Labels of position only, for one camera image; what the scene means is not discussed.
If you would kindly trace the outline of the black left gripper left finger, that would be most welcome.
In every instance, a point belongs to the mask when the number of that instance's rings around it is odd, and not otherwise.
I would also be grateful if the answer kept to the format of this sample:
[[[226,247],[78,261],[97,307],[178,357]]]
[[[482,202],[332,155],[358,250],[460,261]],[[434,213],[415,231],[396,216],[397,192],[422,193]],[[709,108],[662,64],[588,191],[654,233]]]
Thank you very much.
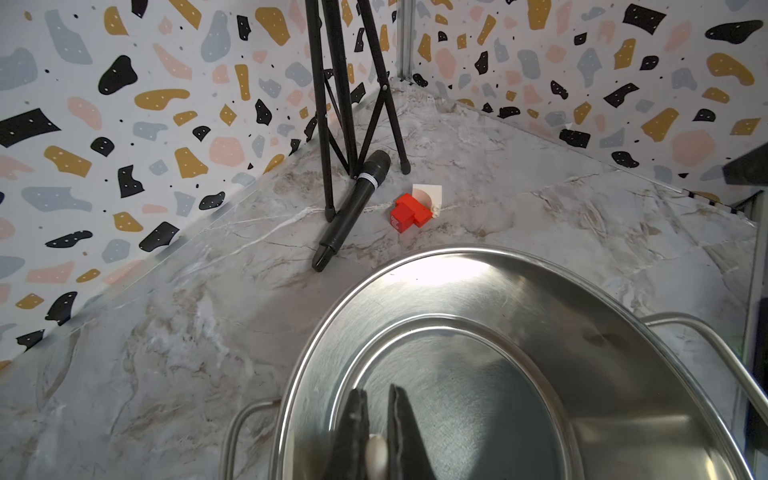
[[[366,447],[369,433],[367,394],[362,389],[353,389],[347,397],[337,425],[330,460],[323,478],[367,479]]]

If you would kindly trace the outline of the black microphone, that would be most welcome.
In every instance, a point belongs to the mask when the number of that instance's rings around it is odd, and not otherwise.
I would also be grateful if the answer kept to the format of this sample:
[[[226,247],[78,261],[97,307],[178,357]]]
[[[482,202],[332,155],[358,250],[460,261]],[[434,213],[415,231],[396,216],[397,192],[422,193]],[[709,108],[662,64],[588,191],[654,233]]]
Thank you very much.
[[[341,211],[331,221],[312,260],[312,268],[322,272],[339,252],[354,224],[362,214],[370,197],[385,180],[391,166],[390,156],[382,151],[373,152],[363,163],[351,193]]]

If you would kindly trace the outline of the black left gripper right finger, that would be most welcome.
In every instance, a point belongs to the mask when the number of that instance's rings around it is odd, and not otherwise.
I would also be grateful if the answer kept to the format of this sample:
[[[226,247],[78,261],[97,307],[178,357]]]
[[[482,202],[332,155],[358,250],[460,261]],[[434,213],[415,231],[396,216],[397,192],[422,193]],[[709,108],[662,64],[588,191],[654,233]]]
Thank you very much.
[[[387,447],[389,479],[436,479],[407,392],[395,384],[389,389]]]

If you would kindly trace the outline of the stainless steel pot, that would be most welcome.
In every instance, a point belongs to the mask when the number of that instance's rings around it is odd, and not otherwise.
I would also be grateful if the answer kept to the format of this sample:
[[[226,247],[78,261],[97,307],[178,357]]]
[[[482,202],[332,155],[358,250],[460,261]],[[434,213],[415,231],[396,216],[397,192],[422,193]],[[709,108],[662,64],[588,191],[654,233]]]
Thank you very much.
[[[767,398],[729,345],[679,312],[637,317],[578,275],[514,250],[458,246],[391,262],[319,322],[284,394],[243,407],[224,438],[234,475],[254,413],[277,409],[268,475],[324,479],[349,393],[387,440],[392,384],[411,402],[436,479],[750,479],[722,416],[655,328],[708,342],[760,417]]]

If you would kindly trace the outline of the red block toy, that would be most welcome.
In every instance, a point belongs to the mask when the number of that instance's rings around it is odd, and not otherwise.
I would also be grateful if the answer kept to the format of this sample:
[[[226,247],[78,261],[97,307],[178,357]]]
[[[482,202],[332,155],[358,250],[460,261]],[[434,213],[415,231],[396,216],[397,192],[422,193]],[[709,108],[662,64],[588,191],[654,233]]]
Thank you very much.
[[[403,194],[394,202],[390,212],[390,225],[399,233],[404,233],[411,226],[423,227],[433,218],[429,208],[420,203],[411,194]]]

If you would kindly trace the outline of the black music stand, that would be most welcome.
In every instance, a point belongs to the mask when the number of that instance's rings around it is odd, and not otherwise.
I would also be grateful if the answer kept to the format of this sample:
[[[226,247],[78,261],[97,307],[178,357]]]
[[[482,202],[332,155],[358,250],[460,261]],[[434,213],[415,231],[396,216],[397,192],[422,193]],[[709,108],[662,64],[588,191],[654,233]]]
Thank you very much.
[[[358,177],[362,173],[363,161],[368,156],[374,131],[383,112],[389,119],[401,172],[405,175],[411,172],[373,9],[368,1],[358,1],[356,5],[379,86],[366,136],[361,145],[357,144],[354,133],[353,104],[362,99],[363,93],[360,88],[350,88],[342,28],[342,13],[346,9],[337,1],[305,2],[316,107],[315,132],[320,146],[324,214],[327,222],[332,222],[337,216],[331,155],[337,156],[350,177]]]

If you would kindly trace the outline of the white card piece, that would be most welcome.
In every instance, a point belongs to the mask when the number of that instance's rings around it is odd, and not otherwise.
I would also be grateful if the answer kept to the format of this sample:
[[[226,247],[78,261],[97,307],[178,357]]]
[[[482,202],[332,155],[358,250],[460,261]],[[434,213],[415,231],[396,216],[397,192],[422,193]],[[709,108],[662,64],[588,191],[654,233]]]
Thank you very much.
[[[440,216],[443,203],[443,187],[441,185],[413,184],[411,195],[430,210],[433,218]]]

